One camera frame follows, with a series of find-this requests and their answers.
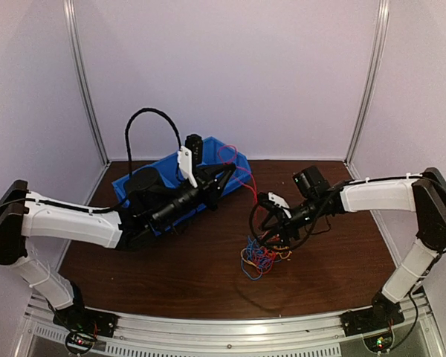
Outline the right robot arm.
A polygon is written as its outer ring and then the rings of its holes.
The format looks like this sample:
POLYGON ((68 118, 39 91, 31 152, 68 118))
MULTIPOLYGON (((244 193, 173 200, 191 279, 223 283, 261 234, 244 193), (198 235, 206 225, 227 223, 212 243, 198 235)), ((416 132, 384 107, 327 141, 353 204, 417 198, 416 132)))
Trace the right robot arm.
POLYGON ((446 179, 436 167, 402 176, 352 179, 330 184, 310 166, 292 177, 303 202, 290 206, 274 192, 258 193, 254 211, 267 213, 261 223, 249 218, 253 238, 268 250, 293 251, 313 234, 322 217, 369 211, 397 259, 395 271, 372 299, 366 322, 379 329, 400 302, 446 254, 446 179))

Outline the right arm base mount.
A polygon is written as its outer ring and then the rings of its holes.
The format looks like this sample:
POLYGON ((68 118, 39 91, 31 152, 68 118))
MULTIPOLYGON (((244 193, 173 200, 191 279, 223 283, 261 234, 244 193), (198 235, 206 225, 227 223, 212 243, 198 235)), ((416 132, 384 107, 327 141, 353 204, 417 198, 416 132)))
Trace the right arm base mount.
POLYGON ((372 305, 349 310, 340 316, 346 337, 362 335, 365 347, 371 353, 388 353, 395 346, 393 327, 404 322, 400 303, 393 303, 381 294, 372 299, 372 305))

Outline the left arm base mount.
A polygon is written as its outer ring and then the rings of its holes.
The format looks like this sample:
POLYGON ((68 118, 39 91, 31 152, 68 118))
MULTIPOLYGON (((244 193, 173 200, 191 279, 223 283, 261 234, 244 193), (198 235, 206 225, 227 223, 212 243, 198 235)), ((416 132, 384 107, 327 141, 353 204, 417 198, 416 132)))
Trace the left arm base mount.
POLYGON ((73 356, 90 352, 99 336, 107 338, 114 336, 118 316, 114 313, 87 308, 79 289, 74 291, 70 306, 55 309, 51 303, 48 303, 48 308, 54 314, 53 323, 65 327, 68 331, 64 345, 73 356))

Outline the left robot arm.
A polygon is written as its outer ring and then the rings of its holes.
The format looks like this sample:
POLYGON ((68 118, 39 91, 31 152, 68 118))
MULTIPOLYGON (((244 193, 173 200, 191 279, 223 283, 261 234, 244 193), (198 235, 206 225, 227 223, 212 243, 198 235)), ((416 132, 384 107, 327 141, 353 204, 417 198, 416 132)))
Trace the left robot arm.
POLYGON ((16 271, 73 328, 87 329, 92 315, 79 288, 40 261, 27 239, 56 237, 121 251, 139 249, 200 205, 215 210, 235 170, 235 164, 200 166, 171 188, 155 167, 144 167, 125 183, 123 201, 111 208, 54 201, 17 180, 0 200, 0 265, 16 271))

